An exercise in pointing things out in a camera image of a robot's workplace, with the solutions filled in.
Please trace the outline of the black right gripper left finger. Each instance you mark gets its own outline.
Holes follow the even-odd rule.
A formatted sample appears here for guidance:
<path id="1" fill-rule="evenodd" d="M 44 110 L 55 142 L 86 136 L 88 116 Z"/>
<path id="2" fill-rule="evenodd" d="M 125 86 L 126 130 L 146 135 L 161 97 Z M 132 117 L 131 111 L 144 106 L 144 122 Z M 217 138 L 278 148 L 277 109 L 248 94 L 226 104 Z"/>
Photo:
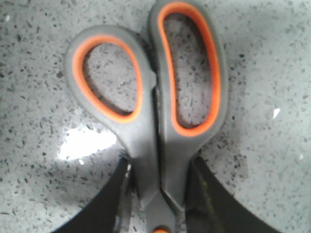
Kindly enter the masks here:
<path id="1" fill-rule="evenodd" d="M 132 210 L 131 165 L 120 158 L 109 181 L 91 202 L 55 233 L 127 233 Z"/>

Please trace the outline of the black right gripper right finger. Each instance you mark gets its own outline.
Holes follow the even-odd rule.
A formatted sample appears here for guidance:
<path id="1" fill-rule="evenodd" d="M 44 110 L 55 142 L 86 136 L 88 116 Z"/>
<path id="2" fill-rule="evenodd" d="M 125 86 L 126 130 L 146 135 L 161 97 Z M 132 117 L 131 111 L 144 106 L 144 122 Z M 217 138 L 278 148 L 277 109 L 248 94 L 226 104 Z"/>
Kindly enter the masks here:
<path id="1" fill-rule="evenodd" d="M 278 232 L 243 207 L 199 156 L 190 160 L 185 217 L 188 233 Z"/>

